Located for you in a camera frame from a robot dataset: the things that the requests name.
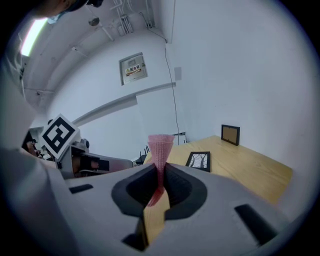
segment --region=black cable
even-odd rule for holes
[[[175,122],[176,122],[176,127],[178,128],[178,145],[180,145],[180,141],[179,141],[179,133],[180,133],[180,132],[179,132],[178,119],[177,119],[176,97],[175,97],[174,83],[172,82],[171,71],[170,71],[170,67],[169,67],[168,60],[167,60],[167,48],[165,48],[164,56],[165,56],[166,64],[168,65],[168,70],[169,70],[170,79],[171,79],[172,93],[173,93],[173,101],[174,101],[174,109],[175,109]]]
[[[145,16],[142,12],[139,12],[140,15],[142,15],[143,19],[144,19],[144,22],[145,24],[147,25],[147,29],[148,31],[156,34],[158,37],[161,37],[165,40],[165,43],[168,43],[167,42],[167,39],[165,39],[163,36],[153,32],[152,30],[149,29],[149,25],[145,19]],[[164,56],[165,56],[165,61],[166,61],[166,64],[168,66],[168,70],[169,70],[169,74],[170,74],[170,80],[171,80],[171,86],[172,86],[172,93],[173,93],[173,101],[174,101],[174,110],[175,110],[175,122],[176,122],[176,127],[178,129],[178,145],[180,145],[180,140],[179,140],[179,125],[178,125],[178,119],[177,119],[177,105],[176,105],[176,97],[175,97],[175,90],[174,90],[174,83],[172,82],[172,77],[171,77],[171,71],[170,71],[170,67],[169,67],[169,63],[168,63],[168,60],[167,60],[167,48],[165,48],[165,52],[164,52]]]

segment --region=black picture frame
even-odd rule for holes
[[[193,155],[199,155],[199,154],[206,154],[206,155],[207,155],[207,158],[206,158],[206,167],[193,167],[193,166],[189,166],[189,165],[190,165],[190,162],[191,162],[191,160],[192,160]],[[210,173],[210,166],[211,166],[210,164],[211,164],[211,162],[210,162],[210,151],[201,151],[201,152],[190,152],[189,158],[188,158],[188,160],[186,161],[185,166],[188,166],[188,167],[191,167],[191,168],[195,168],[195,169],[199,169],[199,170],[202,170],[202,171],[205,171],[205,172]]]
[[[233,143],[232,141],[227,140],[227,139],[224,138],[224,127],[236,129],[236,142],[235,143]],[[239,140],[240,140],[240,127],[222,124],[221,125],[221,140],[238,146],[239,145]]]

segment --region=picture frame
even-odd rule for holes
[[[240,140],[240,127],[222,124],[221,140],[238,146]]]
[[[185,166],[210,173],[210,151],[190,152]]]

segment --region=ceiling light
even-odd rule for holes
[[[30,55],[32,46],[34,45],[38,35],[40,34],[41,29],[44,27],[47,20],[48,20],[47,18],[42,18],[42,19],[36,19],[33,22],[32,26],[31,26],[31,28],[30,28],[30,30],[29,30],[28,34],[26,35],[25,40],[23,42],[22,49],[21,49],[22,55],[25,55],[25,56]]]

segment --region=ceiling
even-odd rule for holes
[[[129,9],[128,1],[125,2],[123,11],[128,15],[133,31],[145,29],[144,19],[138,13],[142,12],[147,17],[146,1],[131,0],[135,12]],[[154,24],[151,1],[148,4],[150,20]],[[39,112],[45,111],[67,74],[99,47],[117,42],[120,37],[118,32],[120,19],[116,9],[110,10],[114,6],[113,0],[104,0],[99,8],[84,6],[62,16],[55,24],[45,24],[30,56],[23,56],[22,59],[25,65],[23,75],[25,97],[33,108]],[[114,42],[100,26],[89,25],[88,21],[94,16],[99,17]]]

